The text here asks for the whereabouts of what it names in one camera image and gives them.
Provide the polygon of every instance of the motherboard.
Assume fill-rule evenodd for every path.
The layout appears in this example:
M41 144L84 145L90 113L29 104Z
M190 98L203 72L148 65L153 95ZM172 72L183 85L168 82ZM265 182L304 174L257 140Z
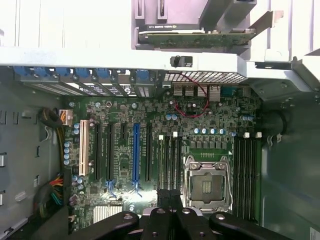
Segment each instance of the motherboard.
M260 138L260 98L244 88L159 99L68 97L64 164L72 169L74 230L121 211L157 207L159 190L179 190L184 206L233 210L235 138Z

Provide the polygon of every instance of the label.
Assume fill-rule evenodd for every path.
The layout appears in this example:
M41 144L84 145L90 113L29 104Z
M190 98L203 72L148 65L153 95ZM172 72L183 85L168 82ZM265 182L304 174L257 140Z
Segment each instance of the label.
M310 240L320 240L320 232L310 227Z

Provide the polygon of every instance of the white pci slot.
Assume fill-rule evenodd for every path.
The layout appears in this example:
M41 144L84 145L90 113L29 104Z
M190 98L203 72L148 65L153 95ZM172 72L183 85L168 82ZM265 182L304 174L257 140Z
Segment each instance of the white pci slot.
M89 120L80 120L80 153L79 153L79 175L88 174L89 167Z

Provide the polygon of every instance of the circuit board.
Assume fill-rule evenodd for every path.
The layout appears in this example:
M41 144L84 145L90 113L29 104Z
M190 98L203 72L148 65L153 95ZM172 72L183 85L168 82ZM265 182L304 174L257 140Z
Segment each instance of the circuit board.
M70 206L76 215L75 230L120 211L142 215L143 209L158 205L157 189L185 193L188 156L198 162L228 159L232 189L234 136L255 133L261 100L253 92L243 97L242 88L228 92L197 118L179 115L175 104L178 101L186 112L198 112L204 97L65 98L66 109L73 110L73 124L64 130L66 167L74 174ZM85 176L79 176L83 120L89 124L88 167Z
M245 46L255 36L254 33L193 33L193 34L152 34L147 41L155 48L162 49L207 49Z

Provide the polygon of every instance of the blue pci express slot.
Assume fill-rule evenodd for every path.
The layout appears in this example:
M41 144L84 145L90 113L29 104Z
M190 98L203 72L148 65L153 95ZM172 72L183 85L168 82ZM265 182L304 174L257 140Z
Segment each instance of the blue pci express slot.
M133 125L133 150L132 150L132 185L139 191L139 166L140 166L140 124Z

